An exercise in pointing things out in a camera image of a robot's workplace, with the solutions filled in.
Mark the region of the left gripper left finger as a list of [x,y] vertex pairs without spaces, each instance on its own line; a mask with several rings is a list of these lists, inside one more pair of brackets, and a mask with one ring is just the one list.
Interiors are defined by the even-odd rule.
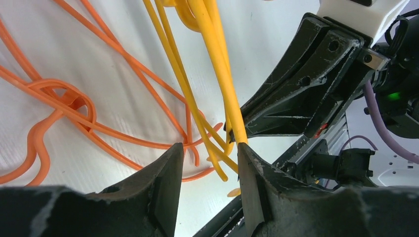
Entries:
[[172,237],[175,233],[183,145],[99,193],[65,186],[0,190],[3,237]]

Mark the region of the amber plastic hanger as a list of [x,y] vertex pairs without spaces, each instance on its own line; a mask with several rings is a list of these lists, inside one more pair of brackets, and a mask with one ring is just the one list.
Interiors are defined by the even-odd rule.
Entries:
[[[217,2],[215,0],[145,0],[143,4],[186,99],[186,105],[192,113],[212,167],[220,179],[226,182],[228,177],[219,163],[225,163],[231,170],[238,173],[238,164],[229,155],[234,144],[248,143],[248,137],[233,85],[227,44]],[[204,40],[223,98],[226,128],[224,139],[220,138],[213,127],[208,125],[198,109],[165,12],[167,7],[173,7],[182,23],[188,29],[200,33]]]

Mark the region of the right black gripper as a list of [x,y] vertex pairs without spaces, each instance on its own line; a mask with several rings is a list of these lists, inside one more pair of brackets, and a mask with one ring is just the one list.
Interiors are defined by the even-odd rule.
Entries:
[[367,48],[361,32],[306,13],[289,47],[241,107],[248,138],[317,136],[370,82],[379,117],[397,136],[419,136],[419,19],[398,18],[394,39]]

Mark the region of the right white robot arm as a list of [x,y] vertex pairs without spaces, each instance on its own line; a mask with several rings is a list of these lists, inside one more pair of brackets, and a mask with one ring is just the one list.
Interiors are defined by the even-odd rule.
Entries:
[[385,42],[304,14],[285,54],[241,107],[248,138],[297,136],[276,161],[292,177],[338,186],[417,186],[419,160],[390,139],[419,140],[419,14]]

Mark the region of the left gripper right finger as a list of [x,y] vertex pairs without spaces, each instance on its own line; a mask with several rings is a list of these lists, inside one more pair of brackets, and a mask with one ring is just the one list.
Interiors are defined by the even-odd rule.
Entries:
[[416,237],[419,190],[305,184],[238,145],[246,234],[250,237]]

